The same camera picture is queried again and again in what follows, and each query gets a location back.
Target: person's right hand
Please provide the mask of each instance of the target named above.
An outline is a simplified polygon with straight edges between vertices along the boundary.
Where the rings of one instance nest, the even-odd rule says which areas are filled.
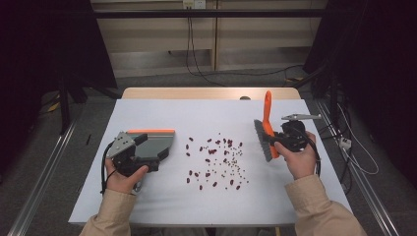
[[[306,131],[307,137],[316,143],[316,136]],[[289,172],[294,180],[313,175],[316,167],[316,153],[310,145],[302,151],[292,152],[279,142],[274,144],[276,150],[284,156]]]

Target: metal rail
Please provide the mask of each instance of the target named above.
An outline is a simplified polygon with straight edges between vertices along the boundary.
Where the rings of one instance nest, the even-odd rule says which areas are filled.
[[[322,18],[353,16],[344,9],[279,10],[45,10],[40,13],[58,18],[135,19],[135,18]]]
[[[36,213],[36,210],[43,199],[43,195],[46,192],[46,189],[49,185],[49,182],[55,172],[55,169],[61,159],[61,156],[64,153],[65,147],[71,139],[73,131],[75,129],[76,123],[81,115],[83,110],[81,110],[78,115],[75,117],[73,122],[70,124],[67,131],[59,136],[57,144],[55,145],[54,150],[49,156],[48,161],[46,162],[45,167],[42,170],[39,178],[37,179],[36,184],[30,192],[28,199],[26,200],[24,206],[19,212],[15,222],[10,229],[8,236],[23,236],[28,231],[30,223]]]
[[[322,116],[324,117],[326,124],[328,125],[328,128],[331,134],[335,136],[336,130],[330,124],[331,121],[328,117],[329,111],[328,111],[327,106],[323,102],[320,102],[320,101],[317,101],[316,103],[317,103],[317,106],[319,107],[320,112],[322,113]],[[348,153],[346,152],[344,148],[340,148],[340,149],[343,153],[343,158],[347,160]],[[354,161],[357,161],[353,154],[351,154],[350,158],[352,158]],[[352,176],[355,178],[355,181],[357,182],[359,186],[359,189],[362,192],[362,195],[364,196],[372,213],[374,214],[375,219],[380,224],[380,227],[383,230],[384,234],[387,236],[399,235],[392,219],[389,216],[389,213],[386,207],[381,202],[380,198],[378,197],[377,193],[375,192],[374,188],[372,187],[366,175],[362,171],[360,171],[358,168],[356,168],[356,166],[352,164],[351,161],[349,162],[349,168],[352,172]]]

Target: table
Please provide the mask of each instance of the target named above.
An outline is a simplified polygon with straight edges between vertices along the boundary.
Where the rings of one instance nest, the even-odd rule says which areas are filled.
[[[299,99],[293,88],[126,89],[123,99],[116,103],[69,221],[83,224],[98,211],[100,160],[107,144],[120,130],[154,126],[174,128],[176,137],[170,155],[161,162],[159,171],[146,176],[138,195],[139,204],[135,205],[131,215],[132,223],[151,227],[279,226],[294,223],[296,215],[283,188],[284,184],[292,182],[292,176],[283,158],[265,161],[253,127],[254,118],[262,119],[263,99],[268,89],[275,98],[270,117],[293,112],[309,113],[304,100]],[[235,100],[244,95],[257,100]],[[271,121],[275,130],[280,122],[278,119]],[[318,135],[313,121],[304,123],[307,130]],[[219,166],[224,158],[222,151],[219,156],[199,153],[202,142],[210,146],[224,137],[235,144],[243,143],[241,147],[234,146],[236,154],[240,154],[236,161],[239,161],[239,175],[242,177],[235,175],[239,171],[237,168]],[[207,138],[213,138],[213,142],[206,143]],[[322,181],[329,197],[350,209],[320,140],[317,147],[322,158]],[[217,163],[217,166],[208,167],[205,158],[210,158],[211,164]],[[202,171],[203,177],[193,177],[187,184],[185,180],[190,177],[189,170]],[[211,177],[205,178],[206,171],[211,173]],[[226,180],[220,171],[227,172]],[[236,181],[233,187],[228,184],[229,179]],[[211,186],[213,181],[218,182],[215,188]],[[242,188],[235,189],[237,182]],[[199,190],[199,186],[204,186],[204,190]]]

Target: beige sleeve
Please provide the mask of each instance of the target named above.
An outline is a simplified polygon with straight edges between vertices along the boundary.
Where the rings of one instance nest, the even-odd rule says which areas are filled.
[[[305,235],[367,235],[356,217],[343,205],[330,201],[317,175],[285,186],[298,220],[295,230]]]
[[[92,216],[80,235],[130,236],[129,217],[136,196],[106,190],[97,215]]]

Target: person's left hand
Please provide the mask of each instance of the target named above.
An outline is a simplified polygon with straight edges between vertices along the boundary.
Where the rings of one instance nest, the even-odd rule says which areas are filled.
[[[111,159],[105,159],[105,169],[107,171],[107,176],[116,169]],[[107,189],[119,193],[131,194],[135,184],[144,178],[144,176],[148,173],[148,170],[149,168],[146,165],[142,166],[130,177],[126,177],[116,171],[109,178],[107,178]]]

